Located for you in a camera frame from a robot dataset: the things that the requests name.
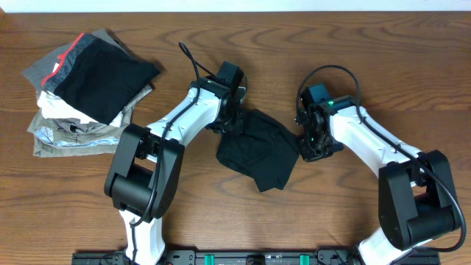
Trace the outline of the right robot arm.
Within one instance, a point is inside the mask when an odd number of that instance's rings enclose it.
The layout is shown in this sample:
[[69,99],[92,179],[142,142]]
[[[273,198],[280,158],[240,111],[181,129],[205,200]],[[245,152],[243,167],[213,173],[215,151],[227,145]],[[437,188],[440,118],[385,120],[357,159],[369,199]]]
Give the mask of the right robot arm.
[[378,178],[380,227],[358,244],[350,264],[418,264],[425,244],[464,230],[446,156],[422,152],[396,138],[351,96],[334,99],[324,84],[305,88],[298,122],[304,161],[329,158],[348,147]]

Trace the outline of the black shorts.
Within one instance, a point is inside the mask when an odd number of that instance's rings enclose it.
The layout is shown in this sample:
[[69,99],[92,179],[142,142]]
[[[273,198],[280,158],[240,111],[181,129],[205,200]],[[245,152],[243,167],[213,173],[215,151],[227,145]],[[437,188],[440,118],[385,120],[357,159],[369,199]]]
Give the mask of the black shorts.
[[220,164],[251,177],[260,192],[285,188],[299,158],[296,135],[267,114],[254,109],[240,135],[223,135],[216,152]]

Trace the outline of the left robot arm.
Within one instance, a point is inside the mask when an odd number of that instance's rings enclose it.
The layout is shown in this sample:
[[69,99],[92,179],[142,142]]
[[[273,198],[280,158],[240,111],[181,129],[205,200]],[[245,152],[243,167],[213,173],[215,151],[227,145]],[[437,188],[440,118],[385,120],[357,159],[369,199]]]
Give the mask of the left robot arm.
[[126,225],[128,245],[115,264],[164,259],[163,215],[177,191],[185,148],[203,129],[242,133],[243,78],[239,66],[223,62],[217,75],[193,81],[186,98],[162,119],[124,129],[104,185]]

